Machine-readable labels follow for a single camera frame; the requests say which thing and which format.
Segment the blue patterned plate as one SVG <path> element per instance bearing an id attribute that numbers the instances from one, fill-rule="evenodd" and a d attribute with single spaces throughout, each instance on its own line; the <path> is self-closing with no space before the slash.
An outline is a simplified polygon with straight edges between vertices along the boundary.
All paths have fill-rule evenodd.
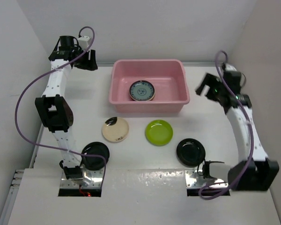
<path id="1" fill-rule="evenodd" d="M 155 88 L 146 80 L 138 80 L 131 84 L 129 95 L 134 101 L 150 101 L 155 97 Z"/>

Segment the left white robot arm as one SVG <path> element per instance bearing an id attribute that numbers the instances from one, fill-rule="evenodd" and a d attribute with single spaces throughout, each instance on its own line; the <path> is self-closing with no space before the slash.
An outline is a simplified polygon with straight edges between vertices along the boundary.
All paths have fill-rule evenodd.
<path id="1" fill-rule="evenodd" d="M 71 126 L 74 114 L 65 100 L 67 79 L 73 67 L 96 70 L 93 56 L 95 51 L 89 46 L 93 39 L 89 36 L 61 36 L 54 47 L 49 61 L 52 73 L 41 97 L 35 99 L 35 106 L 44 127 L 53 134 L 61 148 L 60 167 L 68 180 L 82 180 L 81 156 L 74 154 L 76 144 Z"/>

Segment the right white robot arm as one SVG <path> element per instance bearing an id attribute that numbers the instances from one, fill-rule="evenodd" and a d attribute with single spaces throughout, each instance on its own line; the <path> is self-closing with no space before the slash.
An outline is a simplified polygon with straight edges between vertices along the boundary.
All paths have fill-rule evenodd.
<path id="1" fill-rule="evenodd" d="M 279 164 L 269 159 L 260 142 L 253 123 L 251 100 L 247 94 L 241 93 L 241 76 L 238 71 L 225 71 L 221 81 L 207 73 L 195 90 L 197 95 L 201 95 L 203 88 L 209 87 L 205 96 L 223 107 L 238 150 L 235 166 L 207 161 L 202 167 L 202 175 L 205 179 L 226 181 L 235 191 L 267 191 L 279 171 Z"/>

